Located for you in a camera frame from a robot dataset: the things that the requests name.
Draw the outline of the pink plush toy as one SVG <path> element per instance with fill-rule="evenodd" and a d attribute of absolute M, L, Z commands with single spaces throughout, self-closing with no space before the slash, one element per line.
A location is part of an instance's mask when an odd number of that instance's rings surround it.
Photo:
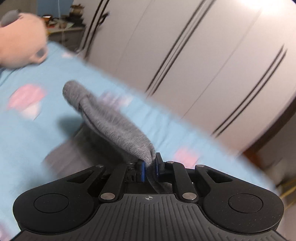
<path fill-rule="evenodd" d="M 48 55 L 48 32 L 42 18 L 19 10 L 1 18 L 1 67 L 22 68 L 40 64 Z"/>

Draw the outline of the light blue mushroom bedsheet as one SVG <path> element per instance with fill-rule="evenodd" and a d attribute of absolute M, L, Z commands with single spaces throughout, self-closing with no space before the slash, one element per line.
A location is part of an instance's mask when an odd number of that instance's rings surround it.
<path fill-rule="evenodd" d="M 245 158 L 61 45 L 49 42 L 48 57 L 42 64 L 1 73 L 1 240 L 10 240 L 20 231 L 12 211 L 15 199 L 55 180 L 55 174 L 42 162 L 81 125 L 81 116 L 62 94 L 69 80 L 80 82 L 133 121 L 165 161 L 182 162 L 185 167 L 204 164 L 275 191 L 272 181 Z"/>

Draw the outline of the white wardrobe with black stripes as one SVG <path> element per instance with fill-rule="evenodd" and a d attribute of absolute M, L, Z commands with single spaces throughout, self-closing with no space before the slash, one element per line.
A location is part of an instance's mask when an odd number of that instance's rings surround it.
<path fill-rule="evenodd" d="M 81 1 L 91 64 L 236 151 L 295 97 L 293 1 Z"/>

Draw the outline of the cluttered bedside table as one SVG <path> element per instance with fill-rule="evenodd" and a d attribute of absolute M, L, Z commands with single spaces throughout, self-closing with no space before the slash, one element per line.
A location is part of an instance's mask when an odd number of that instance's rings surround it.
<path fill-rule="evenodd" d="M 38 1 L 37 13 L 46 24 L 49 41 L 79 51 L 86 29 L 83 5 L 75 1 Z"/>

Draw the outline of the grey knit pants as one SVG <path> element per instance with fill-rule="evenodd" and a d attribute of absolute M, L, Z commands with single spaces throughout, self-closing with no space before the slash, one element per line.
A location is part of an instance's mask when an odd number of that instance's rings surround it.
<path fill-rule="evenodd" d="M 83 121 L 78 130 L 43 161 L 57 178 L 98 164 L 111 171 L 119 164 L 141 160 L 152 188 L 158 193 L 172 191 L 170 183 L 157 180 L 154 146 L 132 121 L 77 81 L 65 83 L 63 97 Z"/>

